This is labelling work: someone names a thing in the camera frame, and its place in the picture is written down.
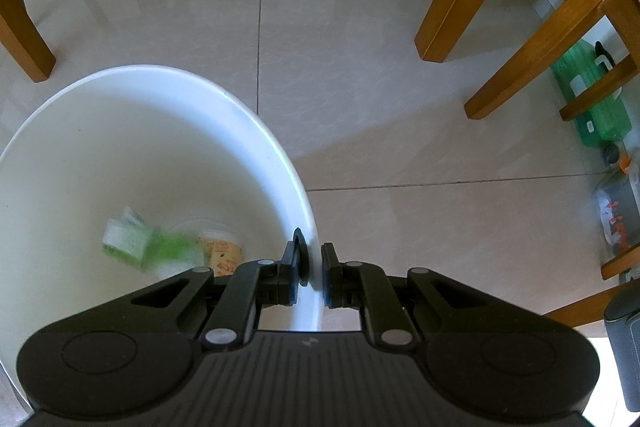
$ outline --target tile floor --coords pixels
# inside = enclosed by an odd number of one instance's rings
[[[431,64],[413,44],[430,1],[26,0],[58,63],[33,84],[0,49],[0,150],[89,73],[184,68],[258,112],[342,260],[428,266],[537,312],[600,291],[604,166],[558,117],[550,74],[485,120],[463,112],[540,19],[526,0],[486,0]],[[353,319],[328,313],[324,327]]]

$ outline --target metal rivet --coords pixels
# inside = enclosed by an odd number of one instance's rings
[[[414,336],[405,330],[386,330],[380,335],[380,339],[389,346],[406,346],[411,343]]]
[[[238,335],[234,330],[229,330],[228,328],[216,328],[215,330],[209,330],[204,335],[204,339],[209,344],[217,344],[219,346],[224,346],[225,344],[231,344]]]

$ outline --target green container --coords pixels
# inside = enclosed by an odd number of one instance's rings
[[[607,73],[604,64],[596,63],[597,58],[594,47],[581,39],[551,66],[567,103]],[[625,105],[614,94],[574,121],[580,140],[586,147],[600,147],[606,141],[619,142],[631,131]]]

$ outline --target orange label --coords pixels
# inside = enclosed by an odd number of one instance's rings
[[[242,261],[242,250],[231,241],[201,237],[198,243],[205,255],[205,263],[215,276],[232,275]]]

